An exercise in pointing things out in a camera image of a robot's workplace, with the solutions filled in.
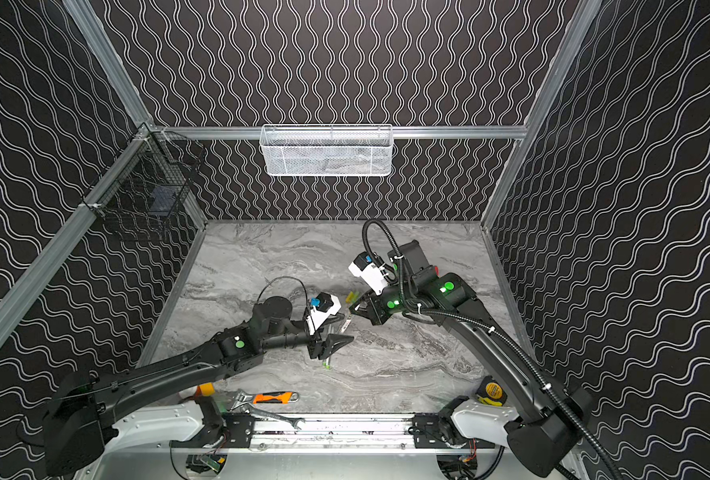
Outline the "yellow white pen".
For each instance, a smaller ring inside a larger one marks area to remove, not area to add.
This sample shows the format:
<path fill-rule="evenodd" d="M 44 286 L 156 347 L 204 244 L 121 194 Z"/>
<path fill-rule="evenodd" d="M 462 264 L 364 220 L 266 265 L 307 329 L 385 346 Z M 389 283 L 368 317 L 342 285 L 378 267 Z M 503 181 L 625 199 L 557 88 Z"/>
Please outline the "yellow white pen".
<path fill-rule="evenodd" d="M 341 325 L 341 327 L 340 327 L 340 329 L 339 329 L 339 333 L 340 333 L 340 334 L 344 334 L 344 333 L 346 332 L 346 330 L 348 329 L 349 325 L 351 324 L 351 321 L 352 321 L 351 318 L 347 318 L 347 319 L 343 322 L 343 324 Z"/>

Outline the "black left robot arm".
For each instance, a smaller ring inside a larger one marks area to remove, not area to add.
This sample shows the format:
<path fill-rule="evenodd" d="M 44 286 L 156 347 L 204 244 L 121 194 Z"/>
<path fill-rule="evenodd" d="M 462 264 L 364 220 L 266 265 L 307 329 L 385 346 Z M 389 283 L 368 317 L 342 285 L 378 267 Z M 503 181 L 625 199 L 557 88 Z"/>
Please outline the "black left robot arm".
<path fill-rule="evenodd" d="M 353 339 L 322 336 L 310 325 L 320 306 L 326 309 L 325 318 L 339 318 L 337 300 L 328 294 L 314 299 L 299 322 L 291 318 L 289 299 L 272 296 L 254 305 L 249 320 L 184 353 L 120 374 L 93 375 L 87 370 L 69 374 L 48 401 L 42 420 L 47 474 L 64 476 L 88 466 L 119 436 L 120 420 L 190 387 L 254 368 L 270 350 L 303 346 L 313 359 L 330 357 Z"/>

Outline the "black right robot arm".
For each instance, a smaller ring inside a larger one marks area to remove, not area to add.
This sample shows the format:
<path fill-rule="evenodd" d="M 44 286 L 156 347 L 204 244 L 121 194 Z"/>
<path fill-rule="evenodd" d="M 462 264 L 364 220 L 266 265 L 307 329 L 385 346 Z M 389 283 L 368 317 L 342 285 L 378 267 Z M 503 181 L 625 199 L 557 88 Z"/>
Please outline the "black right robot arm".
<path fill-rule="evenodd" d="M 400 313 L 429 320 L 469 349 L 502 388 L 503 399 L 490 404 L 469 399 L 451 405 L 454 439 L 499 445 L 541 478 L 561 470 L 564 457 L 585 440 L 610 476 L 620 478 L 616 462 L 589 431 L 589 393 L 570 391 L 547 374 L 501 329 L 465 280 L 455 273 L 439 274 L 429 264 L 418 242 L 389 252 L 387 260 L 364 251 L 349 271 L 369 287 L 351 306 L 353 314 L 374 325 Z"/>

